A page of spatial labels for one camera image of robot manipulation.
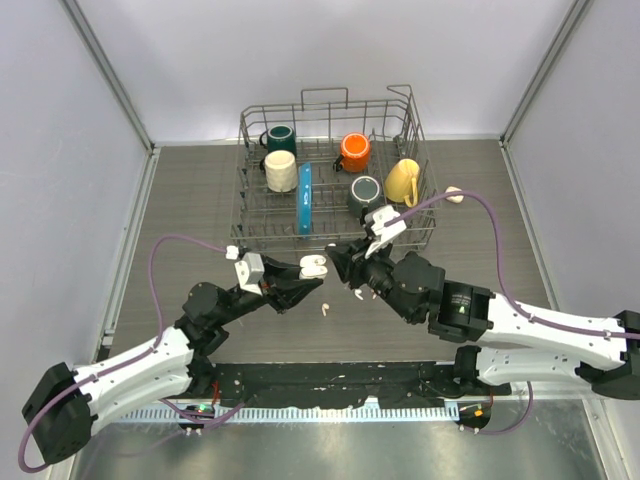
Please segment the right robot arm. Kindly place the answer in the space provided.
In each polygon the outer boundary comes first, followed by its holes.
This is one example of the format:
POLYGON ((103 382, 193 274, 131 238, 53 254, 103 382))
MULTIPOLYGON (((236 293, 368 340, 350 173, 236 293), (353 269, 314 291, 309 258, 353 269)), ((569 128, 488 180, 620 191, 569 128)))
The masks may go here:
POLYGON ((639 315, 580 316, 511 301, 446 279, 444 269, 410 252, 393 261, 356 240, 325 249, 342 283, 369 287, 400 318, 459 344, 451 380, 465 395, 485 385, 577 382, 616 399, 639 397, 639 315))

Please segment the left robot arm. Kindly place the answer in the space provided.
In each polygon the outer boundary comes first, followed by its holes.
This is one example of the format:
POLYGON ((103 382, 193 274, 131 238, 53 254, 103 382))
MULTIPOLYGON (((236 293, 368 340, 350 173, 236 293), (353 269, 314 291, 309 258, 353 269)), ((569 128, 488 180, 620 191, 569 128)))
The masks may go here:
POLYGON ((49 367, 22 408, 27 430, 19 452, 24 454, 33 440, 44 466, 50 466, 141 406, 183 394, 205 397, 214 375, 208 357, 228 339, 225 325, 263 306, 287 312, 320 287, 328 273, 325 257, 317 254, 290 264, 248 252, 234 268, 234 287, 194 285, 182 316, 151 340, 93 364, 49 367))

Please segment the white earbud charging case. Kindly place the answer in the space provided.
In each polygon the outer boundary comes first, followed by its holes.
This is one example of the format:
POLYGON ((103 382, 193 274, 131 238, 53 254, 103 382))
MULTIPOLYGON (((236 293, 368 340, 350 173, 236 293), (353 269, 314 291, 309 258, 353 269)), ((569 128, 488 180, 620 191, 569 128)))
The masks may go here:
POLYGON ((325 279, 328 274, 326 258, 323 255, 311 254, 303 256, 299 261, 300 279, 325 279))

